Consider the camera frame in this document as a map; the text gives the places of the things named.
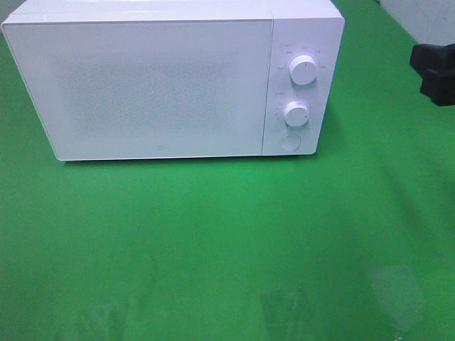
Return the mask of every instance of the round button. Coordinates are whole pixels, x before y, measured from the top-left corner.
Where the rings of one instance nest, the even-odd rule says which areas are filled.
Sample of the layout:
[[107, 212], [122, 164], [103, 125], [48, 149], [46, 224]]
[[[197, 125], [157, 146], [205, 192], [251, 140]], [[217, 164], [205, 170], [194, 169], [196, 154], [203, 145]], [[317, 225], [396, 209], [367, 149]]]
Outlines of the round button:
[[291, 102], [284, 108], [284, 121], [288, 126], [303, 126], [309, 116], [309, 106], [305, 102]]
[[289, 73], [294, 83], [306, 85], [316, 79], [318, 64], [310, 55], [300, 55], [295, 57], [289, 64]]
[[300, 147], [300, 137], [297, 135], [286, 135], [280, 142], [279, 145], [285, 151], [296, 151]]

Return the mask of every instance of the control panel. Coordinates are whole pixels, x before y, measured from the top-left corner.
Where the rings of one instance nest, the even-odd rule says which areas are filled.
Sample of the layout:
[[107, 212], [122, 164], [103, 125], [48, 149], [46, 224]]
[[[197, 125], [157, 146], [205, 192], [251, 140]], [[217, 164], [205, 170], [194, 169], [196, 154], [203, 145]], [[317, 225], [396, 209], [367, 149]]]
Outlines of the control panel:
[[342, 18], [275, 19], [262, 155], [316, 151]]

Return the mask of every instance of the green table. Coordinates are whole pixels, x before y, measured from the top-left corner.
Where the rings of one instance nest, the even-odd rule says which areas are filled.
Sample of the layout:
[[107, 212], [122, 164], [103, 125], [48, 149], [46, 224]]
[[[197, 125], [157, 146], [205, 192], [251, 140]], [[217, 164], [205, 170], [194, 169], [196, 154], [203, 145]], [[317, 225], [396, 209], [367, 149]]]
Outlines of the green table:
[[62, 163], [0, 38], [0, 340], [455, 340], [455, 108], [337, 5], [314, 156]]

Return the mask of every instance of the microwave top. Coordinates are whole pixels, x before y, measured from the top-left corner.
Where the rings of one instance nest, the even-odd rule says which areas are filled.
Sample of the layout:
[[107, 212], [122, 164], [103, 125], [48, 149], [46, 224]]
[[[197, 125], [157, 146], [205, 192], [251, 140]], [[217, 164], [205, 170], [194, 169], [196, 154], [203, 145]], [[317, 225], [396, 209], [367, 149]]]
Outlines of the microwave top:
[[338, 17], [330, 0], [28, 0], [5, 24]]

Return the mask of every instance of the timer knob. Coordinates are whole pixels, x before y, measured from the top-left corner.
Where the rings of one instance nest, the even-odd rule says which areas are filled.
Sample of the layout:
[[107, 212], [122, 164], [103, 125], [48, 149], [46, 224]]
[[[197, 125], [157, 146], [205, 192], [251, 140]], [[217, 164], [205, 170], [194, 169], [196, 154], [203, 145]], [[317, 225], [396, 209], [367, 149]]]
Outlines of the timer knob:
[[305, 102], [291, 102], [284, 108], [284, 121], [288, 126], [303, 126], [309, 116], [310, 109]]
[[295, 57], [289, 64], [289, 74], [294, 83], [306, 85], [316, 79], [318, 64], [310, 55]]

